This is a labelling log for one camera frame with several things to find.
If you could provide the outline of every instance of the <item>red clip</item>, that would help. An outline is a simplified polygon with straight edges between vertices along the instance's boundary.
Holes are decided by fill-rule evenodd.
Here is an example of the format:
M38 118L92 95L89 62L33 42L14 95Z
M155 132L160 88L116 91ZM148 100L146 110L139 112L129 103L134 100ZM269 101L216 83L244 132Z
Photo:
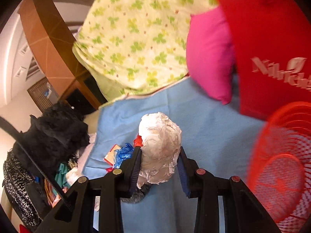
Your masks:
M142 144L142 137L138 134L137 137L134 139L134 146L144 146Z
M109 167L109 168L106 168L106 171L111 172L113 169L114 169L113 167Z

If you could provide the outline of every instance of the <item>green cloth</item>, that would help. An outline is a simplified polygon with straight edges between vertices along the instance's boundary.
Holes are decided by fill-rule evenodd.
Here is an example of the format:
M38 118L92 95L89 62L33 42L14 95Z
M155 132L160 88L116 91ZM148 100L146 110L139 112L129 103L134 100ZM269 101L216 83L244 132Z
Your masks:
M57 184L63 189L64 187L68 187L70 188L70 185L67 183L67 180L66 180L66 173L69 172L69 168L67 165L61 163L59 165L59 169L56 173L56 176L55 176L55 180L57 182ZM57 195L57 192L56 190L53 188L53 194L55 194L55 196Z

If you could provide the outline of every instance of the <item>red fan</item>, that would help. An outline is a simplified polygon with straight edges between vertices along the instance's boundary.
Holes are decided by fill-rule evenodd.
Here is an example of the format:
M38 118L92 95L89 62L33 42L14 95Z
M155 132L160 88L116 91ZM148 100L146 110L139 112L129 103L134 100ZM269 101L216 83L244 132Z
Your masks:
M311 213L311 103L290 103L269 118L248 187L282 232L300 230Z

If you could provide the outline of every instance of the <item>blue blanket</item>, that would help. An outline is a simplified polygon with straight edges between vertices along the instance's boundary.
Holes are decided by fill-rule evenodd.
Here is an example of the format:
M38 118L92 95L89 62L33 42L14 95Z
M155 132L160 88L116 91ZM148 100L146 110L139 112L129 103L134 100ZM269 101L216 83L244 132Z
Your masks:
M190 78L144 99L115 102L101 110L97 138L83 173L102 177L110 167L103 158L118 144L133 143L145 114L163 112L182 130L182 146L198 166L222 178L240 176L244 181L248 161L263 122L238 113L235 78L232 102L222 105L208 96ZM220 201L220 232L224 232ZM165 183L154 185L138 204L122 203L125 233L190 233L194 230L197 199L182 191L177 169ZM95 212L94 227L98 228Z

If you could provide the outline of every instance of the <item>white plastic bag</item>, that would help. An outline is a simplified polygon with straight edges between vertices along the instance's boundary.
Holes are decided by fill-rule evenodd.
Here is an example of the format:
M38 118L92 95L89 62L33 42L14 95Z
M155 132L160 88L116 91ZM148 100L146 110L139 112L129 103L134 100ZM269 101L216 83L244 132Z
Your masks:
M66 180L70 186L72 186L80 177L83 175L78 170L78 167L72 168L68 173L66 173Z
M142 137L142 163L138 188L146 182L159 184L169 180L180 153L181 129L165 114L146 114L139 124Z

